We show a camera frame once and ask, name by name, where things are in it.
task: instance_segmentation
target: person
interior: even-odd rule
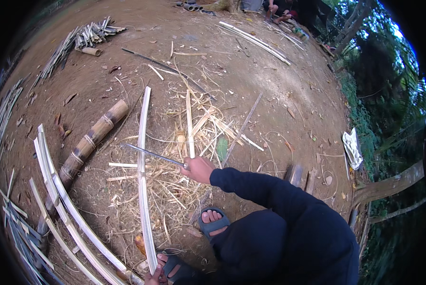
[[[279,16],[279,18],[273,21],[275,24],[292,18],[296,20],[298,16],[296,11],[291,10],[292,0],[266,0],[262,5],[265,11],[267,11],[267,15],[265,16],[266,21],[270,21],[273,14]]]
[[[356,284],[358,244],[346,221],[323,201],[266,174],[216,169],[203,157],[185,158],[181,173],[234,192],[267,209],[230,223],[219,208],[201,212],[199,225],[221,266],[204,274],[170,250],[157,254],[145,285]]]

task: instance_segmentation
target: black sandal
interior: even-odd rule
[[[172,254],[172,251],[169,249],[160,251],[158,254],[164,254],[164,252],[167,253],[166,255],[168,259],[162,269],[164,270],[164,274],[168,280],[176,282],[180,278],[192,278],[199,274],[197,270],[181,260],[178,256],[176,256],[176,254]],[[169,278],[169,273],[172,272],[176,265],[180,265],[180,268],[172,277]]]
[[[214,221],[214,222],[210,222],[210,223],[204,223],[202,221],[202,214],[208,210],[211,211],[216,211],[218,213],[221,214],[222,218]],[[223,228],[225,226],[230,226],[230,221],[229,219],[227,219],[226,215],[224,214],[224,212],[216,207],[208,207],[208,208],[204,208],[202,209],[202,212],[200,213],[200,217],[199,217],[199,226],[200,226],[200,230],[203,232],[203,234],[206,236],[206,238],[208,239],[208,241],[211,242],[211,240],[213,239],[213,237],[215,236],[210,236],[210,233],[212,231],[216,231],[217,229]]]

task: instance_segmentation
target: sitting person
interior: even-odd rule
[[[297,12],[290,10],[292,8],[292,0],[266,0],[262,3],[263,8],[267,11],[266,21],[271,20],[273,14],[279,16],[273,23],[278,24],[280,21],[297,18]]]

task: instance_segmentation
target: dirt ground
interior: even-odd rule
[[[303,167],[303,187],[308,170],[317,168],[319,178],[316,178],[313,195],[324,200],[347,219],[351,210],[352,183],[346,176],[344,158],[323,157],[322,167],[316,161],[316,153],[343,153],[341,135],[343,131],[348,131],[348,124],[344,96],[327,67],[327,55],[314,39],[311,38],[303,45],[305,50],[302,51],[266,28],[259,14],[238,15],[224,12],[211,16],[187,12],[173,5],[162,0],[82,0],[53,16],[29,39],[26,44],[27,52],[0,94],[3,96],[20,78],[32,72],[32,76],[24,84],[24,90],[13,109],[6,131],[6,135],[9,135],[6,143],[11,143],[15,138],[15,146],[11,152],[4,154],[0,164],[1,189],[6,189],[6,181],[9,181],[12,168],[15,168],[16,179],[10,198],[28,213],[28,223],[35,228],[39,218],[39,208],[28,180],[33,177],[39,192],[43,196],[46,195],[38,162],[33,158],[35,151],[32,140],[40,123],[45,126],[53,161],[60,168],[84,134],[117,100],[134,102],[142,94],[142,78],[145,84],[152,88],[147,133],[153,138],[171,140],[170,135],[174,131],[177,117],[166,113],[176,111],[175,91],[185,93],[186,88],[182,81],[173,75],[163,74],[165,80],[160,80],[145,65],[148,61],[122,51],[121,47],[158,61],[176,61],[181,71],[206,90],[213,90],[211,94],[217,98],[217,102],[212,104],[222,110],[227,123],[234,120],[233,125],[237,129],[242,125],[258,94],[263,92],[263,98],[251,117],[251,122],[255,124],[247,127],[244,133],[260,146],[264,145],[266,139],[268,148],[262,152],[249,145],[237,145],[227,166],[241,171],[256,171],[262,164],[261,171],[283,178],[289,164],[299,163]],[[98,44],[97,47],[103,50],[100,57],[72,51],[65,69],[56,69],[50,80],[45,81],[43,85],[39,84],[34,90],[38,94],[37,99],[25,109],[27,100],[24,97],[35,79],[34,75],[45,66],[60,41],[76,26],[91,21],[97,22],[109,15],[116,21],[114,26],[127,26],[128,30],[108,37],[111,40],[108,43]],[[254,31],[256,37],[283,50],[293,64],[287,66],[265,50],[240,39],[251,54],[247,57],[238,51],[234,35],[215,26],[221,20],[241,30]],[[182,55],[170,59],[172,41],[175,51],[207,53],[206,59]],[[103,65],[109,68],[121,65],[122,69],[108,74],[108,70],[102,68]],[[199,69],[204,70],[217,86],[202,78]],[[119,82],[111,82],[115,76],[128,76],[123,80],[128,95]],[[63,106],[62,101],[73,93],[78,95]],[[104,141],[114,138],[119,141],[138,134],[140,109],[139,102],[121,131],[115,134],[115,128]],[[54,115],[57,113],[62,114],[61,122],[72,130],[64,141],[53,125]],[[203,111],[193,110],[194,122],[201,115]],[[25,125],[16,127],[16,121],[20,117],[26,120]],[[276,132],[293,145],[293,158],[284,140]],[[146,141],[147,149],[154,152],[162,153],[167,146],[167,143],[150,138]],[[127,142],[136,144],[136,139]],[[268,162],[269,160],[275,162],[276,173],[273,163]],[[137,193],[137,186],[127,180],[121,184],[107,182],[106,178],[124,175],[122,170],[109,167],[108,162],[135,161],[134,151],[118,148],[117,144],[112,142],[102,153],[92,153],[70,192],[71,198],[91,228],[131,267],[143,259],[133,243],[133,237],[139,229],[139,215],[129,213],[123,218],[120,216],[122,211],[119,206],[110,207],[110,204],[115,195],[121,199],[133,197]],[[322,184],[322,170],[325,177],[333,177],[331,185]],[[136,170],[127,170],[126,175],[129,174],[136,174]],[[223,193],[219,189],[213,190],[213,195],[207,202],[224,209],[231,222],[261,209],[259,205],[245,201],[235,194]],[[129,204],[138,209],[138,199]],[[73,248],[75,245],[67,230],[61,223],[58,222],[58,225],[65,241]],[[171,219],[167,221],[167,228],[173,244],[165,243],[161,248],[181,249],[182,258],[205,272],[216,267],[206,238],[189,235],[186,227]],[[156,246],[159,247],[165,241],[164,230],[156,228],[153,232]],[[77,255],[88,263],[81,252]],[[56,271],[68,280],[68,283],[88,283],[56,241],[50,243],[49,258],[56,264]]]

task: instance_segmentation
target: metal rod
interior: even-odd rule
[[[170,159],[170,158],[167,158],[167,157],[160,156],[160,155],[158,155],[158,154],[155,154],[154,152],[144,150],[144,149],[142,149],[142,148],[140,148],[140,147],[138,147],[138,146],[135,146],[135,145],[130,145],[130,144],[126,144],[126,145],[128,145],[128,146],[130,146],[130,147],[133,147],[133,148],[135,148],[135,149],[136,149],[136,150],[138,150],[138,151],[142,151],[142,152],[144,152],[144,153],[147,153],[147,154],[149,154],[149,155],[152,155],[152,156],[154,156],[154,157],[159,157],[159,158],[164,159],[164,160],[166,160],[166,161],[169,161],[169,162],[171,162],[171,163],[178,164],[179,166],[183,167],[184,169],[189,170],[189,166],[188,166],[186,163],[177,162],[177,161],[175,161],[175,160],[173,160],[173,159]]]

